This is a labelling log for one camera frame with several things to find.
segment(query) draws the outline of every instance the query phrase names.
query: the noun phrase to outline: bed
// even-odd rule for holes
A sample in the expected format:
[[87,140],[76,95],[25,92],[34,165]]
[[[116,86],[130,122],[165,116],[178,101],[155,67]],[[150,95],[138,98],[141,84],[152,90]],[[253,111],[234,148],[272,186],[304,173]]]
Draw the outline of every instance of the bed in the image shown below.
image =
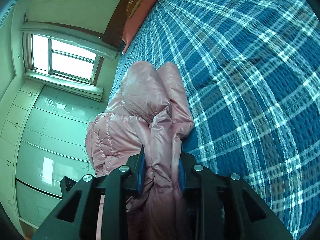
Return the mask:
[[294,239],[320,210],[320,24],[305,0],[159,0],[121,55],[178,65],[195,127],[183,149],[240,174]]

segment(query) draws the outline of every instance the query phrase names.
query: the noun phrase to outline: window frame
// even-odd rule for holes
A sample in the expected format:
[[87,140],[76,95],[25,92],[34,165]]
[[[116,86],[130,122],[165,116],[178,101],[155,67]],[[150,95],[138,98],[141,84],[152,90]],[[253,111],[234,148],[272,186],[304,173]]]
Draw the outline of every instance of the window frame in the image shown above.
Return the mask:
[[[52,39],[48,39],[48,71],[37,69],[34,67],[34,60],[33,60],[33,34],[30,33],[23,33],[22,34],[23,38],[23,60],[24,60],[24,66],[25,66],[25,71],[27,70],[33,70],[37,71],[43,74],[47,75],[52,75],[52,76],[58,76],[61,78],[69,79],[72,81],[77,81],[85,84],[91,84],[91,85],[96,85],[97,84],[97,79],[99,76],[99,72],[103,63],[104,58],[96,55],[95,59],[88,59],[85,57],[81,57],[78,55],[74,55],[71,53],[59,51],[59,50],[54,50],[52,49]],[[52,53],[64,55],[67,57],[72,57],[75,59],[83,60],[89,63],[93,63],[93,69],[91,73],[91,78],[86,79],[82,77],[78,77],[72,74],[68,74],[65,72],[60,72],[57,70],[52,69]]]

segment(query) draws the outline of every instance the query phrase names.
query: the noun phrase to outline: pink puffer jacket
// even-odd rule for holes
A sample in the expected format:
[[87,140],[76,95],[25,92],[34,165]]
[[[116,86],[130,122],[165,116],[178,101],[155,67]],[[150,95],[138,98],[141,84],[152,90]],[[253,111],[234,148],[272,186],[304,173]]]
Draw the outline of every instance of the pink puffer jacket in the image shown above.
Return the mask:
[[130,240],[189,238],[178,162],[181,139],[192,127],[177,66],[167,62],[156,71],[144,61],[129,68],[105,112],[89,124],[85,145],[97,176],[126,164],[144,146],[147,169],[143,194],[127,203]]

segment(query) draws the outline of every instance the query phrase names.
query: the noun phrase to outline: window pane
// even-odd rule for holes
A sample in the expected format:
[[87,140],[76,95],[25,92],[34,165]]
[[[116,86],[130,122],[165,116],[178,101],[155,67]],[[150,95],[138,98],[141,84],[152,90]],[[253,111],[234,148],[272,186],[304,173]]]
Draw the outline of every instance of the window pane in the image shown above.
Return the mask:
[[48,71],[48,38],[33,35],[34,68]]
[[74,55],[81,56],[81,57],[86,57],[86,58],[89,58],[92,60],[94,60],[96,58],[96,54],[94,54],[86,49],[82,49],[77,46],[66,44],[66,43],[63,43],[60,41],[52,40],[52,49],[58,50],[58,51],[63,51],[63,52],[70,53],[70,54],[74,54]]
[[52,53],[52,69],[90,80],[93,63]]

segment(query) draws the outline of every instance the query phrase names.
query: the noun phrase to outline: pink pillow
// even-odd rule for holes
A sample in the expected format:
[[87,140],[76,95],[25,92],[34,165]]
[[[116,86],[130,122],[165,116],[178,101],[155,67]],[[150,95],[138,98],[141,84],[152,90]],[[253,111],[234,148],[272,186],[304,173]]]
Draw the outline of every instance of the pink pillow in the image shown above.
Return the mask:
[[125,42],[122,54],[126,53],[138,30],[157,1],[158,0],[142,0],[132,17],[127,19],[122,34],[122,40]]
[[126,7],[126,12],[127,12],[127,17],[131,18],[131,16],[134,14],[134,12],[137,10],[139,5],[141,4],[142,0],[129,0],[127,7]]

